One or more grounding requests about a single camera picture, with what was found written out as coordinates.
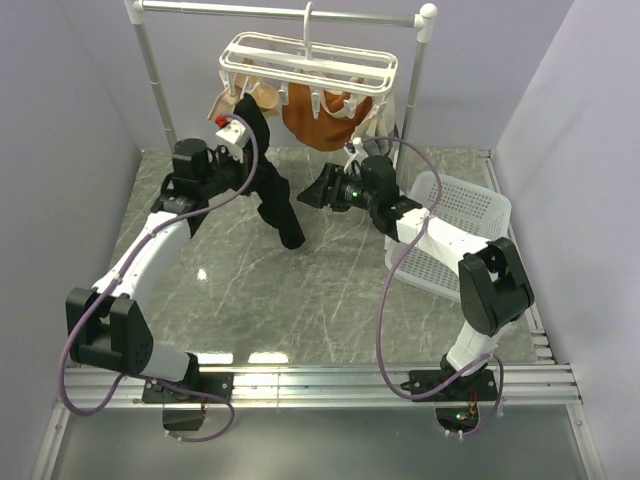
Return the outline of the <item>black underwear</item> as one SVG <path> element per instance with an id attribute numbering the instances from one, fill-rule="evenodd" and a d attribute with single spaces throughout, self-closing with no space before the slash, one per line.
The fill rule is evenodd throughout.
<path id="1" fill-rule="evenodd" d="M 271 135 L 266 117 L 250 94 L 236 104 L 233 113 L 247 122 L 258 143 L 258 168 L 250 187 L 261 201 L 257 211 L 278 232 L 285 248 L 298 249 L 306 238 L 290 202 L 289 181 L 266 157 Z"/>

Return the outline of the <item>white plastic clip hanger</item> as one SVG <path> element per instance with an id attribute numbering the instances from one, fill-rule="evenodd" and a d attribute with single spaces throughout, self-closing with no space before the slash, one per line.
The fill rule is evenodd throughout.
<path id="1" fill-rule="evenodd" d="M 386 106 L 385 98 L 394 87 L 398 59 L 383 51 L 313 42 L 310 38 L 313 3 L 303 10 L 300 39 L 242 32 L 236 35 L 219 57 L 219 76 L 232 95 L 244 96 L 255 90 L 252 79 L 278 84 L 281 105 L 290 103 L 290 86 L 309 88 L 312 114 L 319 116 L 325 93 L 344 94 L 342 112 L 352 119 L 358 106 L 371 99 L 375 110 Z"/>

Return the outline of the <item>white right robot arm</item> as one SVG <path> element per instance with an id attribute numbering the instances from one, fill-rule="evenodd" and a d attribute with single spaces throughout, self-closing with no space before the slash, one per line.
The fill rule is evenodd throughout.
<path id="1" fill-rule="evenodd" d="M 298 195 L 316 209 L 366 211 L 376 229 L 408 249 L 418 249 L 453 272 L 459 281 L 465 322 L 441 361 L 441 388 L 460 400 L 476 386 L 507 327 L 534 302 L 534 292 L 515 244 L 489 240 L 437 218 L 432 208 L 401 194 L 391 161 L 371 156 L 349 166 L 328 163 Z"/>

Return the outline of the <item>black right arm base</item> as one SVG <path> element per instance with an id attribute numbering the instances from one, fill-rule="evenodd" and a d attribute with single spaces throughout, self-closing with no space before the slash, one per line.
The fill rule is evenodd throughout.
<path id="1" fill-rule="evenodd" d="M 412 397 L 412 402 L 433 402 L 435 417 L 445 436 L 457 435 L 460 440 L 478 434 L 503 413 L 505 367 L 497 359 L 497 371 L 486 364 L 470 375 L 462 375 L 429 397 L 418 396 L 439 387 L 455 371 L 445 360 L 440 370 L 410 370 L 408 380 L 400 389 Z"/>

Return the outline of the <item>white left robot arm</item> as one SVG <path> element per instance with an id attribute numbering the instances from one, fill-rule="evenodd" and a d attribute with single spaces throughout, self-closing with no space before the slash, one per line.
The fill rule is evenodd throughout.
<path id="1" fill-rule="evenodd" d="M 173 169 L 134 243 L 92 287 L 76 288 L 66 299 L 65 351 L 73 361 L 166 381 L 166 390 L 180 402 L 200 394 L 196 356 L 155 340 L 144 312 L 158 280 L 214 210 L 211 199 L 245 192 L 258 156 L 252 134 L 219 139 L 214 148 L 194 138 L 176 144 Z"/>

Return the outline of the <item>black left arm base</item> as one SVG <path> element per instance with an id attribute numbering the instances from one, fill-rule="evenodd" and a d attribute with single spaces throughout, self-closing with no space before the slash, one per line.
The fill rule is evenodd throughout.
<path id="1" fill-rule="evenodd" d="M 229 431 L 235 420 L 231 404 L 234 374 L 231 372 L 201 373 L 194 383 L 174 384 L 147 380 L 140 403 L 162 408 L 162 425 L 168 436 L 187 443 L 201 443 L 219 438 Z M 193 437 L 205 426 L 208 410 L 214 406 L 228 409 L 229 418 L 222 428 L 204 437 Z"/>

